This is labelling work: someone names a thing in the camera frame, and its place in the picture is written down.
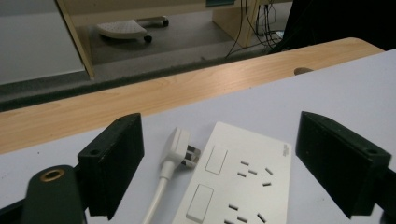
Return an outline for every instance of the white table surface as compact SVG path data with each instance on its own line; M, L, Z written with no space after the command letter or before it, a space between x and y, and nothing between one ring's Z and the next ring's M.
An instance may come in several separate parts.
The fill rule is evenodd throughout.
M191 145L204 148L217 121L295 146L301 111L336 120L396 155L396 50L291 77L245 91L143 117L146 155L110 223L140 223L158 183L163 145L176 126L191 132ZM77 154L103 129L28 147L0 156L0 207L24 197L29 179L59 164L77 164ZM396 162L389 166L396 170ZM171 223L192 172L177 169L153 223ZM346 218L295 156L291 163L288 223L379 223ZM107 223L88 217L88 223Z

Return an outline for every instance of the wood grain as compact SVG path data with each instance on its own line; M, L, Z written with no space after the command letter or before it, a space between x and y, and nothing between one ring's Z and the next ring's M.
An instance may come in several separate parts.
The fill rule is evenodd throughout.
M107 126L135 112L159 113L226 93L382 52L356 38L284 51L0 113L0 154Z

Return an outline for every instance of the wooden desk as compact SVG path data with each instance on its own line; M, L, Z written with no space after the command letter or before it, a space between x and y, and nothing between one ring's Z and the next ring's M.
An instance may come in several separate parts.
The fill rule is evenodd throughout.
M163 15L175 15L204 10L213 10L213 21L228 35L236 39L240 24L240 6L247 5L247 17L253 22L259 5L290 2L291 0L235 0L233 6L206 7L205 0L57 0L66 25L75 42L78 54L91 78L94 71L91 60L90 39L86 26L112 21L128 21L152 18ZM241 34L238 44L246 47L250 44L252 29L247 17L243 15Z
M0 113L0 154L382 52L356 38L284 51Z

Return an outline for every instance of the white wall socket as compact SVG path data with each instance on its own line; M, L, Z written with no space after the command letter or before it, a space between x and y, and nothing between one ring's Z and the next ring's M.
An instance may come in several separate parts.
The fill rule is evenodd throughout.
M287 221L291 146L218 122L174 224Z

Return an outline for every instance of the floor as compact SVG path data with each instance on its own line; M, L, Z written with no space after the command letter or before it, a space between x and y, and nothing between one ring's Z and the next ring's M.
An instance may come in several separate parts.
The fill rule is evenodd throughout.
M271 31L285 28L290 8L291 3L270 7ZM211 20L211 13L168 16L168 27L163 27L161 21L140 22L153 37L150 44L143 38L110 39L99 35L95 27L89 27L95 80L90 80L85 72L78 72L1 85L0 111L258 57L268 52L265 38L254 35L251 38L253 47L241 49L235 45L233 50L237 51L226 58L234 41ZM262 34L262 13L263 10L258 19L259 34Z

